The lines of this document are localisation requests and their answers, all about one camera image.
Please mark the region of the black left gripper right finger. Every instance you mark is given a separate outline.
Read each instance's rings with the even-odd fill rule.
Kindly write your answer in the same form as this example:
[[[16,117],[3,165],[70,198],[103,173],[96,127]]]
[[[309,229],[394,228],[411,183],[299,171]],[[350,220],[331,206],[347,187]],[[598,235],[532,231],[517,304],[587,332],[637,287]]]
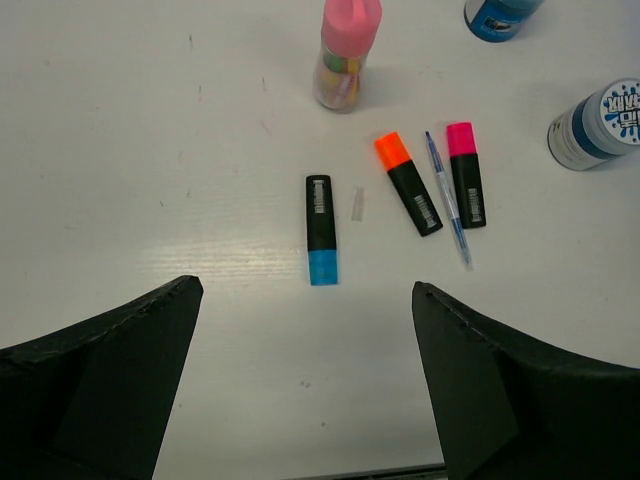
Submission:
[[[428,283],[412,315],[452,479],[635,479],[639,372],[569,352]]]

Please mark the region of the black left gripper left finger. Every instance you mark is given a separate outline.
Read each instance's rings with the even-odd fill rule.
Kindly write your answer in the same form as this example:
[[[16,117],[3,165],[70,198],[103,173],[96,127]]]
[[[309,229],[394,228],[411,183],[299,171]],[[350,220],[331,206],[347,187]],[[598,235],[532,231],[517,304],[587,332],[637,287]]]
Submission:
[[[181,276],[2,349],[2,478],[152,478],[203,293]]]

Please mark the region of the blue clear pen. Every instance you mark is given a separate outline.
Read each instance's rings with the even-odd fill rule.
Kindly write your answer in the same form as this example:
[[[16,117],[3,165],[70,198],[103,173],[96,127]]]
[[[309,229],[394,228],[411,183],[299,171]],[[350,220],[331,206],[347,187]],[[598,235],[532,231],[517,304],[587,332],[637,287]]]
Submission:
[[[425,132],[426,144],[429,151],[432,168],[438,182],[443,204],[451,225],[456,247],[458,249],[461,261],[467,271],[473,269],[473,261],[469,245],[464,233],[460,213],[458,210],[456,199],[451,191],[450,184],[446,175],[444,164],[441,160],[436,143],[429,131]]]

